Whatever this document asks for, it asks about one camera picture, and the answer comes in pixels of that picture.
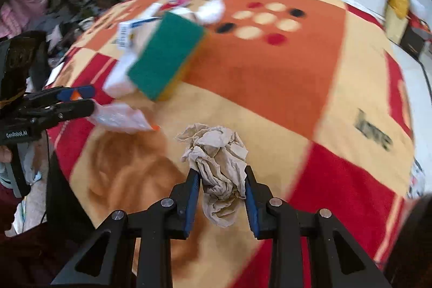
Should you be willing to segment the left hand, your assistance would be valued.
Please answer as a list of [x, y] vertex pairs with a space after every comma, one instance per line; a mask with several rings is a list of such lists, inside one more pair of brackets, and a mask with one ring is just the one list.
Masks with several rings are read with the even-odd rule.
[[12, 152], [5, 145], [0, 146], [0, 162], [10, 163], [12, 161]]

